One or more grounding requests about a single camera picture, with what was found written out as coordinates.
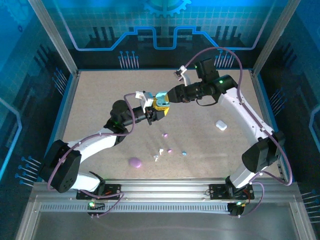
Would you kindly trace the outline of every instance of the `small purple ball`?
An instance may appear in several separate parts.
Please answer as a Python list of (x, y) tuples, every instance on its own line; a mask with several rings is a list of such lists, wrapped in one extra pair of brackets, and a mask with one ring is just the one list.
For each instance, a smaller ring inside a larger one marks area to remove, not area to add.
[(134, 168), (140, 168), (142, 163), (141, 160), (137, 157), (132, 157), (129, 159), (129, 164)]

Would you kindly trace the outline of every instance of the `beige table surface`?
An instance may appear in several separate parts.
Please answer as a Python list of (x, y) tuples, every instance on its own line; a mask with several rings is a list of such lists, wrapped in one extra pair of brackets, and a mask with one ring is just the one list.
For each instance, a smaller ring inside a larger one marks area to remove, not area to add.
[[(239, 70), (220, 70), (236, 82)], [(195, 70), (188, 70), (191, 82), (198, 82)], [(260, 115), (256, 93), (248, 70), (244, 70), (241, 90), (253, 109)], [(74, 141), (96, 133), (110, 118), (112, 104), (135, 91), (169, 91), (180, 84), (173, 70), (83, 71), (73, 100), (63, 140)], [(207, 97), (201, 103), (212, 103)], [(138, 107), (137, 99), (130, 99)], [(215, 122), (222, 120), (227, 129), (222, 132)], [(153, 155), (164, 149), (155, 162)], [(249, 148), (247, 139), (236, 121), (220, 105), (200, 107), (195, 102), (172, 103), (168, 115), (149, 126), (146, 120), (135, 131), (112, 148), (98, 152), (85, 160), (80, 171), (93, 171), (103, 178), (225, 178), (241, 164), (241, 155)], [(129, 159), (141, 159), (142, 166), (134, 168)], [(274, 163), (268, 169), (279, 176)]]

